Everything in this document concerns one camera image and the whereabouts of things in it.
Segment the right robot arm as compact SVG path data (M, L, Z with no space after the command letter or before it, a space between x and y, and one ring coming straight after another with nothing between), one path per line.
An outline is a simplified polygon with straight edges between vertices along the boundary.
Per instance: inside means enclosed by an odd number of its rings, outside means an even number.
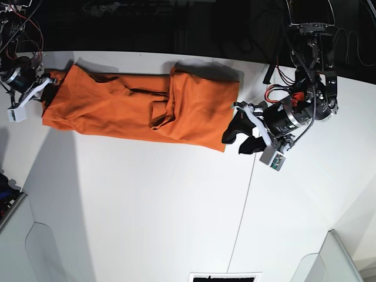
M42 1L1 1L1 87L10 97L10 110L41 101L46 86L59 84L42 63L44 37L33 20L41 5ZM36 48L33 55L17 55L18 46L27 42Z

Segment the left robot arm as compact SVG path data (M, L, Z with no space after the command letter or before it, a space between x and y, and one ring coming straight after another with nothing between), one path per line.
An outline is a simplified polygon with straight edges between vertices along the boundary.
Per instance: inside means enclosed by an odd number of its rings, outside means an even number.
M234 143L239 133L247 139L240 154L267 149L282 153L302 137L292 132L310 130L338 111L337 74L334 66L335 24L330 1L284 1L280 37L263 83L264 100L258 105L235 102L237 110L222 135Z

